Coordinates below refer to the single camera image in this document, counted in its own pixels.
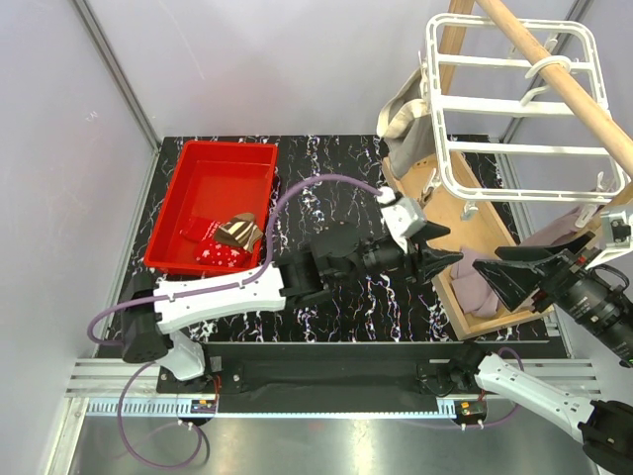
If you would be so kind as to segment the brown striped sock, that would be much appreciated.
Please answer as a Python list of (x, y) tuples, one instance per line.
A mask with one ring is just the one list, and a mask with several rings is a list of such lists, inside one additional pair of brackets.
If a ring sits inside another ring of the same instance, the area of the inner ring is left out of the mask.
[(255, 223), (252, 213), (235, 215), (228, 222), (218, 226), (214, 233), (216, 242), (252, 252), (263, 237), (263, 232)]
[(423, 173), (423, 186), (418, 203), (424, 209), (430, 203), (434, 192), (442, 186), (442, 180), (435, 158), (431, 156), (426, 157), (417, 166)]

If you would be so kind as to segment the white clip hanger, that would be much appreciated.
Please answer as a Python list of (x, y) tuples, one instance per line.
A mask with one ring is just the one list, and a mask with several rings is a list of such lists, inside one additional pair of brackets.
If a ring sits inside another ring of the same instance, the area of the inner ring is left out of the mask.
[[(590, 96), (603, 110), (608, 109), (603, 75), (599, 63), (596, 42), (592, 32), (584, 25), (572, 21), (549, 21), (521, 19), (519, 23), (529, 32), (570, 34), (580, 40), (584, 51), (582, 60), (571, 60), (564, 55), (552, 55), (547, 59), (531, 63), (527, 59), (503, 59), (473, 55), (442, 53), (439, 51), (438, 30), (442, 27), (487, 28), (494, 22), (481, 16), (446, 13), (432, 17), (426, 25), (426, 57), (421, 62), (422, 85), (420, 91), (427, 100), (436, 148), (437, 173), (441, 185), (452, 196), (466, 202), (465, 218), (470, 218), (470, 209), (477, 202), (569, 202), (591, 205), (606, 205), (631, 183), (625, 169), (603, 146), (583, 147), (571, 145), (511, 144), (489, 142), (459, 142), (447, 138), (445, 114), (508, 116), (512, 118), (549, 118), (573, 116), (575, 113), (565, 102), (537, 101), (535, 98), (548, 92), (549, 85), (533, 87), (518, 100), (493, 99), (470, 96), (452, 96), (441, 92), (440, 67), (475, 66), (486, 68), (522, 68), (525, 77), (531, 79), (552, 64), (559, 64), (568, 72), (588, 75)], [(453, 155), (456, 153), (489, 153), (501, 155), (537, 155), (604, 158), (609, 161), (614, 184), (609, 189), (594, 191), (542, 190), (542, 189), (497, 189), (465, 185), (456, 175)]]

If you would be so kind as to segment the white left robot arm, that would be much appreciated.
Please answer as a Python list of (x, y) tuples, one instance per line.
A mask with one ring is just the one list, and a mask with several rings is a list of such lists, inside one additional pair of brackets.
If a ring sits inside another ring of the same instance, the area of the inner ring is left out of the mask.
[(191, 391), (204, 391), (213, 382), (214, 368), (202, 345), (184, 335), (184, 329), (236, 314), (314, 306), (339, 287), (388, 271), (426, 283), (463, 257), (460, 251), (429, 246), (449, 232), (425, 223), (397, 243), (392, 237), (363, 239), (353, 225), (338, 222), (308, 246), (268, 265), (200, 280), (164, 281), (138, 293), (138, 305), (123, 311), (122, 359), (156, 363)]

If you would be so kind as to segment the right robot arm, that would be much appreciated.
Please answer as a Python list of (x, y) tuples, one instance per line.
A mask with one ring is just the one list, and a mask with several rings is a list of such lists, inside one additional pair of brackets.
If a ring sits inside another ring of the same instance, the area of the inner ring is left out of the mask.
[[(616, 251), (582, 236), (549, 246), (500, 247), (493, 258), (475, 257), (474, 271), (515, 310), (563, 310), (625, 365), (632, 363), (630, 278), (612, 265)], [(557, 384), (470, 341), (449, 360), (445, 377), (461, 392), (476, 388), (501, 396), (577, 441), (599, 468), (632, 471), (632, 406)]]

